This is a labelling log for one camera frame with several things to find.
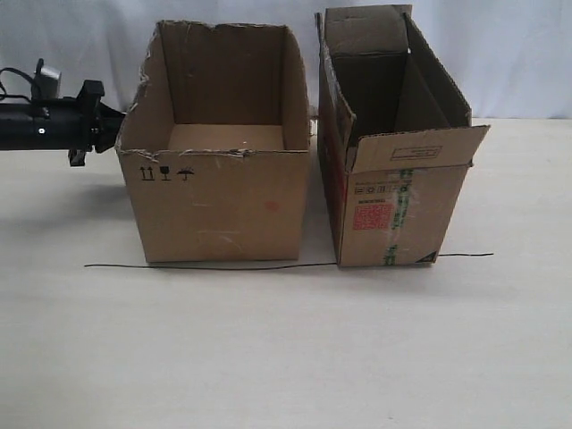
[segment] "white surface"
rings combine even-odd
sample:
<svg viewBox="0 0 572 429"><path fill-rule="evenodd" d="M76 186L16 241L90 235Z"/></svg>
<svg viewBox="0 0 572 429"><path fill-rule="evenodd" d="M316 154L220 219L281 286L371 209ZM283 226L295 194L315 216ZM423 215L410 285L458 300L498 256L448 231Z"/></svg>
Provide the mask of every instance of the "white surface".
<svg viewBox="0 0 572 429"><path fill-rule="evenodd" d="M431 268L83 268L143 263L114 154L1 154L0 427L572 427L572 122L492 124L443 251L496 255Z"/></svg>
<svg viewBox="0 0 572 429"><path fill-rule="evenodd" d="M62 90L105 83L105 101L132 100L156 21L188 19L290 25L317 100L314 13L383 0L0 0L0 66L33 72L37 59L63 71ZM413 16L474 108L475 116L572 117L572 2L418 0ZM9 82L16 84L15 79ZM29 91L23 85L10 87Z"/></svg>

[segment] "black mechanical device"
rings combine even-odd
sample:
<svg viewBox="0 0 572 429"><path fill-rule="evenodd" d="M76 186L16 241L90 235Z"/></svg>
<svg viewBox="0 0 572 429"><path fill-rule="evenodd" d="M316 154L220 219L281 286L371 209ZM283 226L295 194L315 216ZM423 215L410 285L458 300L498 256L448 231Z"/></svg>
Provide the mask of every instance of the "black mechanical device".
<svg viewBox="0 0 572 429"><path fill-rule="evenodd" d="M85 80L77 97L59 97L61 73L40 59L34 77L6 67L31 85L31 97L9 94L0 80L0 151L67 150L71 166L85 165L87 152L114 146L124 114L104 105L104 86Z"/></svg>

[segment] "white backdrop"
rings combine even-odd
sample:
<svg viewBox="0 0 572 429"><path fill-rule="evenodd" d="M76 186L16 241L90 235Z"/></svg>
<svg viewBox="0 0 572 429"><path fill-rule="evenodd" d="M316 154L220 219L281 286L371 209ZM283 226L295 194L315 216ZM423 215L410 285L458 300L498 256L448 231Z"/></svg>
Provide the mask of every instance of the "white backdrop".
<svg viewBox="0 0 572 429"><path fill-rule="evenodd" d="M313 102L313 12L352 0L0 0L0 66L63 71L63 93L103 80L105 101L124 108L154 22L191 19L286 23L302 46ZM413 16L465 92L475 116L572 117L570 0L419 0ZM13 78L11 88L25 87Z"/></svg>

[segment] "open cardboard box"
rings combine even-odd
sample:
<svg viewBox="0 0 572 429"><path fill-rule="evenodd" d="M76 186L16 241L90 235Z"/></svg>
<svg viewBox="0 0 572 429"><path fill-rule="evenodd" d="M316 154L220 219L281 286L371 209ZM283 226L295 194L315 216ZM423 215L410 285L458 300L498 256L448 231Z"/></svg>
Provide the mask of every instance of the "open cardboard box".
<svg viewBox="0 0 572 429"><path fill-rule="evenodd" d="M287 27L159 22L116 147L147 261L297 258L309 135Z"/></svg>
<svg viewBox="0 0 572 429"><path fill-rule="evenodd" d="M340 265L435 262L488 126L427 45L410 5L317 14L318 150Z"/></svg>

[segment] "red stain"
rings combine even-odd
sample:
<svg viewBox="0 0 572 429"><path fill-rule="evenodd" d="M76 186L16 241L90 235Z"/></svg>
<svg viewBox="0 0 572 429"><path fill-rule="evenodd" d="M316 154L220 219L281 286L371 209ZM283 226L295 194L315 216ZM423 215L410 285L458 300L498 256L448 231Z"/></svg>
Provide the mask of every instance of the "red stain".
<svg viewBox="0 0 572 429"><path fill-rule="evenodd" d="M266 201L265 207L266 210L270 212L277 212L278 210L280 210L280 204L278 204L276 201Z"/></svg>

